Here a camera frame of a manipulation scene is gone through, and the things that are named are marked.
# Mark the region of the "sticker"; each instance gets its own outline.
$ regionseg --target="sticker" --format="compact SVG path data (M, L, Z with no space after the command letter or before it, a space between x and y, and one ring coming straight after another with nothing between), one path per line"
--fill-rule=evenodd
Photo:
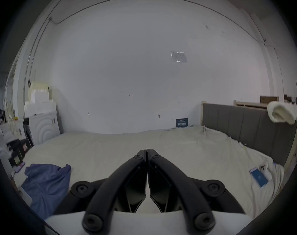
M13 160L15 160L16 165L20 163L20 159L18 156L14 157Z
M187 127L187 126L189 126L187 118L176 119L176 127Z
M25 143L23 144L22 147L23 147L24 151L28 150L28 147L27 147L27 145Z
M187 58L186 58L184 52L172 51L170 55L171 55L171 60L173 62L178 62L178 63L186 63L187 62Z

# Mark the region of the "label on wall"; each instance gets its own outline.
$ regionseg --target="label on wall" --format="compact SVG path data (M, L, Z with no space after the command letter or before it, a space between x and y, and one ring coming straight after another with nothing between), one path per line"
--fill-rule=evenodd
M187 127L187 126L189 126L187 118L176 119L176 127Z
M187 62L187 58L185 57L184 52L172 51L170 55L171 55L171 60L173 62L178 62L178 63L186 63Z

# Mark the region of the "dark blue sign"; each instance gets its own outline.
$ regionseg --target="dark blue sign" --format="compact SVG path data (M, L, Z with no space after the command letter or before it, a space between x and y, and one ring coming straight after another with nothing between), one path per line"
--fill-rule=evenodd
M187 118L176 119L176 127L187 127L187 126L189 126Z

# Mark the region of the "gray upholstered headboard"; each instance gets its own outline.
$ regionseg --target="gray upholstered headboard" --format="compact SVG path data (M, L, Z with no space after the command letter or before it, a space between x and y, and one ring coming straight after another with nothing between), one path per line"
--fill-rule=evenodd
M224 132L284 166L291 151L297 122L273 123L266 109L202 104L202 124Z

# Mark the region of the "white fabric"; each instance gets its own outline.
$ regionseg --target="white fabric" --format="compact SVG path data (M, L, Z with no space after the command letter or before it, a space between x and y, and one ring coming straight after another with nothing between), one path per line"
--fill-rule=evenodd
M297 104L272 101L267 105L269 118L272 122L288 122L294 124L297 117Z
M245 213L255 218L275 198L284 169L272 158L203 126L126 134L65 133L33 147L25 156L30 164L71 165L70 186L81 180L107 178L142 149L151 148L174 163L188 177L217 179L237 199ZM268 163L272 180L260 188L249 170ZM15 175L25 180L25 167ZM138 212L159 212L148 197Z

